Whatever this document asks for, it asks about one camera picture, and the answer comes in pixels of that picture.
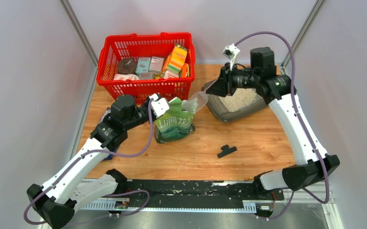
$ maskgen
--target green bag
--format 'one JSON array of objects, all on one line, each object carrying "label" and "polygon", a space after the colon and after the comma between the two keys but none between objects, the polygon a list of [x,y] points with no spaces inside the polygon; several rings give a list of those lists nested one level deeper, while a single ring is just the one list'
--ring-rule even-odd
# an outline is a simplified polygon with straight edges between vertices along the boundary
[{"label": "green bag", "polygon": [[170,109],[155,121],[155,140],[157,143],[166,143],[182,139],[195,131],[194,115],[182,111],[182,100],[174,98],[169,102]]}]

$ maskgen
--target teal box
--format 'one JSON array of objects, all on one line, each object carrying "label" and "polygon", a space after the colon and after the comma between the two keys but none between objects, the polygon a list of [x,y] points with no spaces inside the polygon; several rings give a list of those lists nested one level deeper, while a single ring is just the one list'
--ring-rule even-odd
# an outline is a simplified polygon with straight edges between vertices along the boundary
[{"label": "teal box", "polygon": [[150,67],[151,57],[140,57],[137,61],[136,75],[140,76],[141,73],[147,73]]}]

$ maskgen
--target gray floor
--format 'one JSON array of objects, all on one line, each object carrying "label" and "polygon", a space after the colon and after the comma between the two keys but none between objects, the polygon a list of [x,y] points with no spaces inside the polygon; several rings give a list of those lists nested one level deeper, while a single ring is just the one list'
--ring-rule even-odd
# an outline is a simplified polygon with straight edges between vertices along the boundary
[{"label": "gray floor", "polygon": [[[284,205],[277,203],[274,215]],[[72,222],[84,222],[105,215],[104,211],[81,210]],[[244,213],[179,213],[179,212],[139,212],[128,217],[105,218],[88,224],[66,226],[65,229],[327,229],[326,218],[321,204],[292,203],[288,211],[279,219],[269,222],[256,219],[253,214]]]}]

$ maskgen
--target wooden tabletop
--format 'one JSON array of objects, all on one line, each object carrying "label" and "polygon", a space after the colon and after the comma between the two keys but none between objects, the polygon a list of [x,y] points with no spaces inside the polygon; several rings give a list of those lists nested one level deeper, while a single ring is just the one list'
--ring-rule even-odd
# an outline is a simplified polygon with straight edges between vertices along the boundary
[{"label": "wooden tabletop", "polygon": [[[220,67],[196,65],[189,96],[217,78]],[[108,92],[97,85],[79,148],[113,102]],[[152,136],[151,145],[143,155],[102,161],[87,177],[99,178],[115,168],[129,179],[244,180],[295,163],[290,143],[269,107],[232,123],[222,123],[205,106],[194,116],[194,125],[193,134],[175,142],[158,144]],[[129,130],[129,137],[118,153],[135,154],[142,150],[149,128],[146,123]],[[224,145],[236,146],[237,151],[218,159],[217,154]]]}]

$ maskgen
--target brown round object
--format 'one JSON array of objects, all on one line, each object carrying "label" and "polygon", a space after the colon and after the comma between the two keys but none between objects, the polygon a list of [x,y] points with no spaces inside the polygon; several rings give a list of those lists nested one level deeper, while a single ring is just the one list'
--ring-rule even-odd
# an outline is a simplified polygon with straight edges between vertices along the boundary
[{"label": "brown round object", "polygon": [[137,62],[133,58],[124,58],[118,62],[119,74],[136,74]]}]

